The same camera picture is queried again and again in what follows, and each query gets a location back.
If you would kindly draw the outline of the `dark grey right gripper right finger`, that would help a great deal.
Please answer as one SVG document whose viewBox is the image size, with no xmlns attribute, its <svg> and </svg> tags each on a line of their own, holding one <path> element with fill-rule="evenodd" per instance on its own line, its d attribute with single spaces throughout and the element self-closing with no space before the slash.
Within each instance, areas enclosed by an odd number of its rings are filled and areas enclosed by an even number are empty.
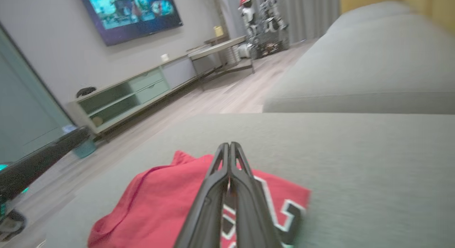
<svg viewBox="0 0 455 248">
<path fill-rule="evenodd" d="M 230 144 L 230 184 L 236 196 L 237 248 L 283 248 L 265 196 L 238 142 Z"/>
</svg>

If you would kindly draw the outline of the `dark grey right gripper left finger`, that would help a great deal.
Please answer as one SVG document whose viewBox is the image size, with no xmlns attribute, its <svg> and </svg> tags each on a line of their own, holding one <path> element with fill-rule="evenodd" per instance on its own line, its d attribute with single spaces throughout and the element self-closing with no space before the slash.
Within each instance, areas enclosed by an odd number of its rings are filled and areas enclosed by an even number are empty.
<svg viewBox="0 0 455 248">
<path fill-rule="evenodd" d="M 173 248 L 220 248 L 229 143 L 218 146 Z"/>
</svg>

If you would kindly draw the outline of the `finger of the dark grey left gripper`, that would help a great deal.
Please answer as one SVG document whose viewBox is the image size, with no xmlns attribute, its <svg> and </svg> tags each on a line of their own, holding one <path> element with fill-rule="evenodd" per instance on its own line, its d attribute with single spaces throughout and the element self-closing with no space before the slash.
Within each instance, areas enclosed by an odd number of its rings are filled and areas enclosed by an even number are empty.
<svg viewBox="0 0 455 248">
<path fill-rule="evenodd" d="M 91 138 L 83 126 L 19 159 L 0 163 L 0 202 L 13 200 L 70 151 Z"/>
</svg>

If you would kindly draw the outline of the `red jersey with white sleeves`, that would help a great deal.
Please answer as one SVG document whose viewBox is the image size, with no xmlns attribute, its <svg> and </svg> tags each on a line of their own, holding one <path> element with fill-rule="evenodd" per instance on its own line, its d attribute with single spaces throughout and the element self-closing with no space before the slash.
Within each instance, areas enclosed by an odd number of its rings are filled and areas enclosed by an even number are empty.
<svg viewBox="0 0 455 248">
<path fill-rule="evenodd" d="M 213 155 L 176 151 L 170 165 L 136 175 L 110 214 L 92 227 L 88 248 L 173 248 Z M 311 191 L 275 175 L 252 173 L 283 248 L 294 248 Z"/>
</svg>

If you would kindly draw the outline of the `teal waste bin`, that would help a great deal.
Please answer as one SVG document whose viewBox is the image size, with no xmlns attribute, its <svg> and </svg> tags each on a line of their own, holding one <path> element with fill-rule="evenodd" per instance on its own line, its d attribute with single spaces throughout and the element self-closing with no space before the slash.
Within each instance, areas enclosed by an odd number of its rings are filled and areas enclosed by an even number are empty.
<svg viewBox="0 0 455 248">
<path fill-rule="evenodd" d="M 93 139 L 88 139 L 75 147 L 72 152 L 75 156 L 77 156 L 80 159 L 83 159 L 85 157 L 88 157 L 89 155 L 93 154 L 97 149 L 95 142 Z"/>
</svg>

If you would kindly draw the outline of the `teal glass partition panel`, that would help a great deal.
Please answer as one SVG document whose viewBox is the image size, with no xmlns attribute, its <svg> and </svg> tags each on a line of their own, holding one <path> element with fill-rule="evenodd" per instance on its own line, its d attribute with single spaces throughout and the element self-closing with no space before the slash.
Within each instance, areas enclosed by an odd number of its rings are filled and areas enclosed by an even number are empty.
<svg viewBox="0 0 455 248">
<path fill-rule="evenodd" d="M 0 24 L 0 165 L 55 141 L 72 123 Z"/>
</svg>

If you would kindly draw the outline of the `black object on cabinet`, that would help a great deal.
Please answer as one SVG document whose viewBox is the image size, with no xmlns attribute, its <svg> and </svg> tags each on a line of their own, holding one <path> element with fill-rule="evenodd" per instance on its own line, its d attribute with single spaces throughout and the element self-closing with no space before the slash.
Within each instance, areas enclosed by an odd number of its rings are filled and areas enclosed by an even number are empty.
<svg viewBox="0 0 455 248">
<path fill-rule="evenodd" d="M 91 93 L 93 93 L 93 92 L 96 91 L 96 90 L 97 90 L 96 87 L 93 87 L 93 86 L 91 86 L 91 87 L 85 87 L 85 88 L 80 89 L 80 90 L 76 93 L 76 96 L 75 96 L 75 97 L 76 97 L 76 98 L 80 98 L 80 97 L 82 97 L 82 96 L 86 96 L 86 95 L 88 95 L 88 94 L 91 94 Z"/>
</svg>

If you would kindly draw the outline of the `long low tv cabinet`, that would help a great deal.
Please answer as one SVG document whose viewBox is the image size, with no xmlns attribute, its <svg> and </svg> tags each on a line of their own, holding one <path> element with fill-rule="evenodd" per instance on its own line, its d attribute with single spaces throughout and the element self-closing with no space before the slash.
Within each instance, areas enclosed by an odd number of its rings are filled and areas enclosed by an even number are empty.
<svg viewBox="0 0 455 248">
<path fill-rule="evenodd" d="M 194 65 L 202 75 L 222 68 L 216 53 L 196 60 Z M 194 81 L 196 72 L 192 62 L 187 55 L 182 55 L 77 98 L 68 104 L 68 112 L 76 125 L 86 125 L 99 135 Z M 93 117 L 103 118 L 104 123 L 96 127 L 91 120 Z"/>
</svg>

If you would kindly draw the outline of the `white ribbed plant pot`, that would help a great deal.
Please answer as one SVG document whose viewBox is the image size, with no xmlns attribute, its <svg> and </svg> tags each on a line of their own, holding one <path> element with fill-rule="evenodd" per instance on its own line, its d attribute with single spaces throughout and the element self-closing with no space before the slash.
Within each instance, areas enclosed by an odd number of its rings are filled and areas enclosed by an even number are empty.
<svg viewBox="0 0 455 248">
<path fill-rule="evenodd" d="M 228 65 L 238 64 L 241 60 L 238 46 L 229 47 L 225 52 L 225 57 Z"/>
</svg>

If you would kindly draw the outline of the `grey coffee table black legs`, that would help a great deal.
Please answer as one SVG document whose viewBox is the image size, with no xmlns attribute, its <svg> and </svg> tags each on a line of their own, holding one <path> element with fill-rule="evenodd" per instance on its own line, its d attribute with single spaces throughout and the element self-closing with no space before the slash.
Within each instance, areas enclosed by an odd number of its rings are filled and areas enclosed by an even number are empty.
<svg viewBox="0 0 455 248">
<path fill-rule="evenodd" d="M 196 72 L 196 80 L 198 81 L 200 89 L 202 91 L 205 91 L 203 75 L 198 73 L 198 70 L 196 69 L 196 67 L 194 65 L 195 61 L 198 60 L 198 59 L 201 59 L 203 57 L 207 57 L 209 55 L 215 54 L 215 53 L 219 56 L 220 52 L 222 52 L 225 49 L 230 49 L 232 54 L 235 55 L 234 54 L 234 49 L 232 47 L 235 46 L 235 45 L 239 45 L 239 44 L 241 44 L 241 43 L 243 43 L 245 41 L 246 41 L 246 36 L 241 36 L 241 37 L 237 37 L 237 38 L 230 39 L 228 41 L 219 43 L 217 45 L 210 45 L 210 46 L 208 46 L 206 48 L 203 48 L 203 49 L 197 49 L 196 51 L 190 52 L 189 54 L 187 54 L 188 58 L 192 62 L 193 68 L 194 68 L 194 70 Z M 221 60 L 221 66 L 223 68 L 223 71 L 221 71 L 218 74 L 218 76 L 223 76 L 223 75 L 226 75 L 226 74 L 229 74 L 229 73 L 232 73 L 232 72 L 237 72 L 237 71 L 242 71 L 242 70 L 247 70 L 247 69 L 251 69 L 252 73 L 255 74 L 256 71 L 255 71 L 255 67 L 253 65 L 253 60 L 251 58 L 249 60 L 250 60 L 250 64 L 249 65 L 236 67 L 236 68 L 233 68 L 233 67 L 228 68 L 228 65 L 226 65 Z"/>
</svg>

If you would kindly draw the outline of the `small wooden side table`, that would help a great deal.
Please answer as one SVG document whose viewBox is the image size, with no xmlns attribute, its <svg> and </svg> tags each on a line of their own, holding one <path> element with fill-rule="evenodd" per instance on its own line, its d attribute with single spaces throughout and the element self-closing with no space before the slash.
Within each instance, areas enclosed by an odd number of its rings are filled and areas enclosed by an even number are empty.
<svg viewBox="0 0 455 248">
<path fill-rule="evenodd" d="M 229 35 L 225 35 L 224 34 L 222 36 L 218 36 L 218 37 L 206 40 L 204 42 L 204 44 L 210 45 L 210 46 L 214 46 L 214 45 L 218 45 L 218 44 L 221 44 L 223 42 L 226 42 L 229 39 L 230 39 Z M 228 60 L 227 60 L 226 55 L 225 55 L 225 52 L 226 52 L 226 50 L 223 49 L 223 50 L 221 50 L 221 52 L 218 53 L 219 60 L 221 61 L 222 64 L 227 64 L 228 63 Z"/>
</svg>

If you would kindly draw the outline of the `white robot with santa hat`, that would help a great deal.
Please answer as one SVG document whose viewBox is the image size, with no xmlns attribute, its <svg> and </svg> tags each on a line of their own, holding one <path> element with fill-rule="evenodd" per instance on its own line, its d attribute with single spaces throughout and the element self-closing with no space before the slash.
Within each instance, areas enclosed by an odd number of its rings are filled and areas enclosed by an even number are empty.
<svg viewBox="0 0 455 248">
<path fill-rule="evenodd" d="M 255 37 L 257 35 L 257 24 L 253 0 L 240 0 L 239 10 L 246 27 L 248 37 Z"/>
</svg>

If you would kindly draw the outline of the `grey pleated curtain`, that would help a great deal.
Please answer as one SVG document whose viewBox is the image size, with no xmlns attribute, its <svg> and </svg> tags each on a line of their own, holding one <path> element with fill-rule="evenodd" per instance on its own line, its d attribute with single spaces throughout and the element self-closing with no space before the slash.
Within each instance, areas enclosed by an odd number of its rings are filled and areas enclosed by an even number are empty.
<svg viewBox="0 0 455 248">
<path fill-rule="evenodd" d="M 253 0 L 256 12 L 264 0 Z M 226 30 L 231 37 L 246 35 L 240 0 L 220 0 Z M 340 0 L 277 0 L 278 11 L 289 25 L 291 44 L 322 37 L 340 16 Z"/>
</svg>

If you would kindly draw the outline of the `small grey sofa seat cushion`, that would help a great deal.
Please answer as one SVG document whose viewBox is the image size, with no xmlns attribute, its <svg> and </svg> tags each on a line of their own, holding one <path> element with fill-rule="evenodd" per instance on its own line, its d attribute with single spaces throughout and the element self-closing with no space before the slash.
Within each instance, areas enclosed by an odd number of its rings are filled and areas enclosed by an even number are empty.
<svg viewBox="0 0 455 248">
<path fill-rule="evenodd" d="M 398 1 L 383 1 L 375 4 L 362 6 L 340 15 L 340 17 L 328 28 L 327 34 L 350 28 L 360 23 L 380 18 L 391 17 L 412 13 L 411 7 Z"/>
</svg>

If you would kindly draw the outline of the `wall-mounted television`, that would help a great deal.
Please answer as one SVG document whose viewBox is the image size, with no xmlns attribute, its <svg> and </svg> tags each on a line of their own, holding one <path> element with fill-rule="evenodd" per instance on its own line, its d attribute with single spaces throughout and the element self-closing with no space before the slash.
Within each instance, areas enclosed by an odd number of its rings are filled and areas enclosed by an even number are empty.
<svg viewBox="0 0 455 248">
<path fill-rule="evenodd" d="M 106 46 L 183 25 L 174 0 L 81 0 Z"/>
</svg>

